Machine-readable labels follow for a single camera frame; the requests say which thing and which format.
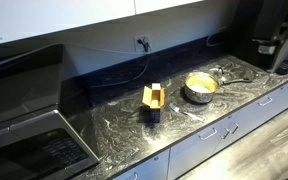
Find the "blue pasta box flaps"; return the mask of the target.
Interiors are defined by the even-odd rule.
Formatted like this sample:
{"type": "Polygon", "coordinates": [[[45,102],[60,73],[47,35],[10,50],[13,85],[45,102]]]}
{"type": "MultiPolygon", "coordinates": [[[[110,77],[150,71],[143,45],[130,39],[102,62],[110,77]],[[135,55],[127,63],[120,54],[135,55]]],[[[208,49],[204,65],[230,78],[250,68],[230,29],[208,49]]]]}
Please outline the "blue pasta box flaps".
{"type": "Polygon", "coordinates": [[[165,89],[160,83],[152,83],[150,87],[145,86],[142,102],[149,107],[150,121],[160,122],[160,110],[165,103],[165,89]]]}

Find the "grey lower cabinet drawers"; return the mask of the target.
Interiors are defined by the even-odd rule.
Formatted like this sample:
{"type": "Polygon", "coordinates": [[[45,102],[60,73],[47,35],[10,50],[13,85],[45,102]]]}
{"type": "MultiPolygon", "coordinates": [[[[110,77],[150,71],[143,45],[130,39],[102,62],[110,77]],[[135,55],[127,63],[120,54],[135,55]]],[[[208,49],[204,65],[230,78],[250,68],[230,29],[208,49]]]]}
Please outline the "grey lower cabinet drawers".
{"type": "Polygon", "coordinates": [[[175,180],[288,108],[288,83],[113,180],[175,180]]]}

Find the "stainless steel microwave oven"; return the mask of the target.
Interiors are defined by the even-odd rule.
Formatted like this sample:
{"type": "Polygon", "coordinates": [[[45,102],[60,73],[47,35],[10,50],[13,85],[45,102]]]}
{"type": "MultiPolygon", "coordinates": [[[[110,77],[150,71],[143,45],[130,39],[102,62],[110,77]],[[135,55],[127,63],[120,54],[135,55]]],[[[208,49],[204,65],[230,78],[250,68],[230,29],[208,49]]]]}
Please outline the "stainless steel microwave oven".
{"type": "Polygon", "coordinates": [[[99,162],[72,122],[86,102],[65,80],[63,51],[0,57],[0,180],[65,180],[99,162]]]}

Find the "white upper cabinet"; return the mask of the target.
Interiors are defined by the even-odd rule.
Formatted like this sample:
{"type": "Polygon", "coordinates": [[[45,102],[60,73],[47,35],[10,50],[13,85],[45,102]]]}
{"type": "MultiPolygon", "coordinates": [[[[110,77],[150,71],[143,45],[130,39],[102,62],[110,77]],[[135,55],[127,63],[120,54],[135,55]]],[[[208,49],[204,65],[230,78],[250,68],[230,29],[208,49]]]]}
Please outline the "white upper cabinet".
{"type": "Polygon", "coordinates": [[[0,0],[0,44],[203,0],[0,0]]]}

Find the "silver fork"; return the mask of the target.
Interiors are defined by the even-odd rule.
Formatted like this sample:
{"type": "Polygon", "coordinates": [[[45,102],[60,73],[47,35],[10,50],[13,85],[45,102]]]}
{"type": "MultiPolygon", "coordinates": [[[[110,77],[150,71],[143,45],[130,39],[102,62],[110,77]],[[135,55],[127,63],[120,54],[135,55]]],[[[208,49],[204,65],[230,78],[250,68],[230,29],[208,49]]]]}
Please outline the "silver fork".
{"type": "Polygon", "coordinates": [[[200,117],[200,116],[197,116],[193,113],[189,113],[189,112],[186,112],[186,111],[182,111],[179,107],[175,106],[173,103],[170,103],[169,104],[169,107],[174,111],[174,112],[177,112],[177,113],[182,113],[184,115],[187,115],[188,117],[190,117],[192,120],[197,120],[199,122],[202,122],[204,123],[205,122],[205,119],[200,117]]]}

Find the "white wall power outlet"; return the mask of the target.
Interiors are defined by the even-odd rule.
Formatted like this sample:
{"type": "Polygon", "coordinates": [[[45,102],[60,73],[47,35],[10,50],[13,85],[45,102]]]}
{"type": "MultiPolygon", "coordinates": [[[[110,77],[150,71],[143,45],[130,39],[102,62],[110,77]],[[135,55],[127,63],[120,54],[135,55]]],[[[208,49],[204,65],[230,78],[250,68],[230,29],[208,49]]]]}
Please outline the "white wall power outlet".
{"type": "Polygon", "coordinates": [[[134,48],[136,52],[148,52],[150,50],[150,36],[147,34],[135,36],[134,48]]]}

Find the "black coffee machine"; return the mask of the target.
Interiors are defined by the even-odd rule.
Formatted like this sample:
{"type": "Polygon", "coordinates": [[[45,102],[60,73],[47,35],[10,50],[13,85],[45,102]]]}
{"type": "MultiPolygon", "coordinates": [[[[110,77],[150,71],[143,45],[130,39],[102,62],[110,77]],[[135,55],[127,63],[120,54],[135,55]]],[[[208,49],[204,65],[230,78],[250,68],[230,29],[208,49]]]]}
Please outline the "black coffee machine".
{"type": "Polygon", "coordinates": [[[258,43],[257,52],[267,58],[269,73],[288,62],[288,0],[264,0],[252,40],[258,43]]]}

